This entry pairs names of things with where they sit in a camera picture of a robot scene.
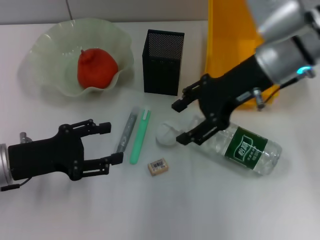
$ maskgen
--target mint green pen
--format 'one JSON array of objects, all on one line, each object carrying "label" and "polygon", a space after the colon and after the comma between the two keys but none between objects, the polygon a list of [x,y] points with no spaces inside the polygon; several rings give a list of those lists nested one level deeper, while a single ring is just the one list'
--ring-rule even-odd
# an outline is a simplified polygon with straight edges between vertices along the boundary
[{"label": "mint green pen", "polygon": [[138,132],[136,133],[136,137],[134,140],[133,149],[130,156],[130,164],[137,164],[138,162],[142,144],[144,143],[150,115],[151,111],[148,108],[145,108],[142,113]]}]

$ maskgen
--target beige eraser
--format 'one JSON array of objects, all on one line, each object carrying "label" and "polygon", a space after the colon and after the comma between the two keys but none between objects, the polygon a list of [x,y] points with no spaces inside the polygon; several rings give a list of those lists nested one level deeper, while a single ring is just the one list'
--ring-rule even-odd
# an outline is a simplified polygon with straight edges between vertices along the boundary
[{"label": "beige eraser", "polygon": [[152,176],[156,176],[168,171],[169,166],[164,158],[148,164],[148,169]]}]

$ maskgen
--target white wall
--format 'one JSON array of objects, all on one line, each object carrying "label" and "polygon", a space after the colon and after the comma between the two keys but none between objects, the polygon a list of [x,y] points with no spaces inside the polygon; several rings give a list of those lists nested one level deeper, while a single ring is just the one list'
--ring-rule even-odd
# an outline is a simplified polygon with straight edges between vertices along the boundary
[{"label": "white wall", "polygon": [[[320,5],[320,0],[302,1],[308,9]],[[94,17],[112,22],[135,22],[208,18],[208,0],[68,0],[68,3],[74,19]],[[66,0],[0,0],[0,24],[58,23],[66,20],[70,20]]]}]

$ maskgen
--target pen holder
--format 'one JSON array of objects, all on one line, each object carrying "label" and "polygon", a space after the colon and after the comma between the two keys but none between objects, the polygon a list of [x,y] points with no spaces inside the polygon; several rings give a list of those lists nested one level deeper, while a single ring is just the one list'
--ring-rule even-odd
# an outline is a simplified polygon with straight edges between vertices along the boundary
[{"label": "pen holder", "polygon": [[185,34],[148,30],[142,64],[144,92],[178,95]]}]

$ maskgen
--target green label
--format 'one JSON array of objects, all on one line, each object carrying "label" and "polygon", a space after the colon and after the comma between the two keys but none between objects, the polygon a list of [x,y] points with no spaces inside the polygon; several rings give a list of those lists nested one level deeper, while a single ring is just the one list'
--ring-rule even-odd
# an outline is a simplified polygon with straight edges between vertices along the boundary
[{"label": "green label", "polygon": [[238,127],[224,155],[254,169],[267,142],[268,139]]}]

